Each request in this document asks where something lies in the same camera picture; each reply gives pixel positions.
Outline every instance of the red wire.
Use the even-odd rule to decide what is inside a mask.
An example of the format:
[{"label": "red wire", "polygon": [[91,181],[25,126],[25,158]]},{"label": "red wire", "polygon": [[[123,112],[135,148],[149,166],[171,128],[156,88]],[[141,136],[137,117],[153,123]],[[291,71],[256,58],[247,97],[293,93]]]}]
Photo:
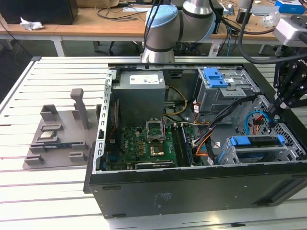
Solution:
[{"label": "red wire", "polygon": [[255,119],[255,121],[260,121],[262,118],[263,118],[263,115],[260,115],[259,117]]},{"label": "red wire", "polygon": [[117,123],[117,119],[116,119],[116,108],[117,108],[117,104],[115,103],[115,108],[114,108],[114,118],[115,118],[115,124],[114,124],[114,127],[113,127],[113,130],[112,130],[112,133],[110,134],[109,136],[109,139],[108,141],[110,141],[111,137],[112,137],[112,134],[114,133],[115,131],[115,127],[116,127],[116,123]]}]

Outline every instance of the wooden desk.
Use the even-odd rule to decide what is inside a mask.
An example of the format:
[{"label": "wooden desk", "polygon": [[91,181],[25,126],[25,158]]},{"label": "wooden desk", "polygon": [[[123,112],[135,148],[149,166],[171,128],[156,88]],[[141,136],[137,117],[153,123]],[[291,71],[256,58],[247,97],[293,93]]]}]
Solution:
[{"label": "wooden desk", "polygon": [[[132,14],[131,12],[116,12],[120,9],[112,9],[114,12],[108,14],[109,17],[120,17],[123,15]],[[57,53],[59,56],[65,56],[65,49],[62,41],[64,40],[77,40],[77,41],[136,41],[141,42],[143,33],[145,30],[146,13],[134,15],[133,17],[138,20],[129,22],[115,22],[110,21],[97,16],[94,8],[79,8],[79,14],[75,19],[73,25],[44,25],[44,29],[28,31],[22,28],[18,24],[7,25],[2,18],[6,28],[10,31],[16,39],[20,40],[51,40],[54,42]],[[228,16],[230,20],[235,21],[236,16]],[[260,22],[261,17],[251,16],[246,30],[251,31],[264,31],[268,28],[264,28]],[[216,50],[223,40],[226,38],[226,27],[221,24],[217,34],[213,34],[210,39],[203,41],[204,43],[211,43],[211,50]],[[0,28],[0,39],[11,39],[6,31]],[[274,37],[272,33],[263,35],[244,35],[243,43],[245,44],[267,44],[278,45],[279,41]]]},{"label": "wooden desk", "polygon": [[[106,15],[107,10],[100,12]],[[108,17],[121,17],[133,14],[132,12],[110,12]],[[80,35],[80,36],[121,36],[121,37],[143,37],[145,30],[146,13],[132,16],[135,21],[115,22],[101,18],[94,8],[79,9],[79,13],[73,25],[59,25],[54,31],[55,35]]]}]

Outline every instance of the floor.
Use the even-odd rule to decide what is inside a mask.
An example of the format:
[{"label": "floor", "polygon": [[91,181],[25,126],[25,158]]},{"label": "floor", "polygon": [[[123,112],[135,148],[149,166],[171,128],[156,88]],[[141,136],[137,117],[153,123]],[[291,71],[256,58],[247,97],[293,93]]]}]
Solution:
[{"label": "floor", "polygon": [[[51,41],[20,41],[22,45],[31,53],[32,56],[45,56],[56,57],[57,53],[55,47]],[[64,46],[67,56],[108,56],[108,48],[111,42],[101,42],[99,46],[99,53],[94,52],[93,43],[87,41],[65,41]],[[2,50],[0,52],[0,99],[1,101],[10,91],[16,80],[19,78],[25,67],[28,65],[31,57],[19,47],[19,44],[12,41],[13,50]],[[258,51],[260,45],[246,45],[244,46],[246,52],[251,56],[259,56]],[[176,56],[191,56],[193,53],[182,51],[185,49],[184,45],[174,47]],[[210,44],[202,44],[197,47],[200,51],[200,55],[207,55],[210,50]],[[224,46],[219,56],[227,55],[227,45]],[[136,46],[132,42],[115,42],[112,51],[114,56],[139,56],[136,52]],[[268,49],[267,55],[274,55],[273,49]],[[236,47],[230,54],[230,56],[241,56],[238,48]]]}]

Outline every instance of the green motherboard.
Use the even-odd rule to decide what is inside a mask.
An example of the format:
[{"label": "green motherboard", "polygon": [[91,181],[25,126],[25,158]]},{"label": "green motherboard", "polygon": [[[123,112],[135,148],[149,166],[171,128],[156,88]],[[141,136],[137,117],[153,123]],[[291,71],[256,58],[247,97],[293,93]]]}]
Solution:
[{"label": "green motherboard", "polygon": [[[160,127],[149,129],[149,135],[160,135]],[[184,128],[187,141],[191,142],[194,130],[191,126]],[[121,143],[119,155],[115,159],[109,156],[107,161],[108,170],[129,170],[134,169],[138,163],[146,162],[171,162],[178,167],[175,144],[173,140],[172,127],[164,126],[163,140],[148,141],[146,126],[123,127],[121,132]]]}]

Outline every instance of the blue cable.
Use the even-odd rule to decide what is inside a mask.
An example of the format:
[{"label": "blue cable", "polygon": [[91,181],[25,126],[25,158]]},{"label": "blue cable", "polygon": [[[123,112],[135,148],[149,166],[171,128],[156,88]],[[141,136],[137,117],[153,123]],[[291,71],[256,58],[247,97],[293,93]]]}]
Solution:
[{"label": "blue cable", "polygon": [[228,41],[228,51],[227,51],[227,57],[229,55],[229,51],[230,51],[230,42],[231,42],[231,34],[229,35],[230,38],[229,38],[229,41]]},{"label": "blue cable", "polygon": [[249,127],[248,127],[248,119],[249,117],[252,115],[252,114],[262,114],[269,122],[271,121],[271,119],[268,117],[268,115],[262,111],[254,111],[254,112],[251,112],[250,114],[248,114],[246,117],[245,117],[245,120],[244,120],[244,128],[245,128],[245,133],[246,135],[249,135]]}]

